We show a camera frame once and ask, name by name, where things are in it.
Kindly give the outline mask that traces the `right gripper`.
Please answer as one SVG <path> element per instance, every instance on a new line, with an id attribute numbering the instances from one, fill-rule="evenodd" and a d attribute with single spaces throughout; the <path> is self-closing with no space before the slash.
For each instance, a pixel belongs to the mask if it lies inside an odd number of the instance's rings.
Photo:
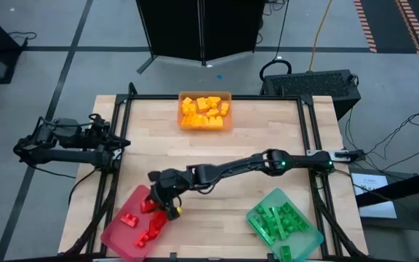
<path id="1" fill-rule="evenodd" d="M 160 204 L 160 199 L 171 199 L 166 204 L 169 220 L 180 217 L 180 206 L 175 206 L 173 198 L 186 191 L 197 190 L 195 168 L 196 165 L 190 165 L 185 170 L 170 168 L 153 172 L 153 192 L 150 191 L 147 200 Z"/>

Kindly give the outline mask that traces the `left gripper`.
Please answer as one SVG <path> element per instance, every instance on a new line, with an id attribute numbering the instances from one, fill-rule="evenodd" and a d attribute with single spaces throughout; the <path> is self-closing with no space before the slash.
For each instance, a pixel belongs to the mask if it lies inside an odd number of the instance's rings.
<path id="1" fill-rule="evenodd" d="M 106 146 L 129 146 L 130 141 L 115 135 L 110 125 L 103 128 L 90 127 L 82 129 L 81 127 L 72 127 L 73 134 L 67 139 L 68 148 L 96 148 L 89 152 L 91 160 L 115 160 L 122 155 L 122 148 L 109 148 Z"/>

